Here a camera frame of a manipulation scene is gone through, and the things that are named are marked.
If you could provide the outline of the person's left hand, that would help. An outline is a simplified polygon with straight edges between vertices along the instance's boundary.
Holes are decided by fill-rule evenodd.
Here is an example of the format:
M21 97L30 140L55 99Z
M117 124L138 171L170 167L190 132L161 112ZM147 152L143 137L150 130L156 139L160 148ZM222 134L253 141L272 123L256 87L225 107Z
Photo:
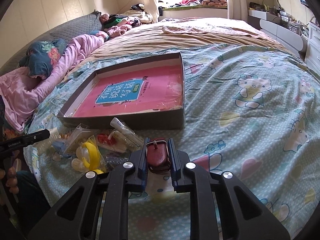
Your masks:
M3 179L5 175L8 176L7 182L6 182L6 187L9 188L9 192L13 194L18 194L19 189L17 186L17 173L16 169L14 167L11 167L8 169L8 172L6 173L3 169L1 169L0 172L0 179Z

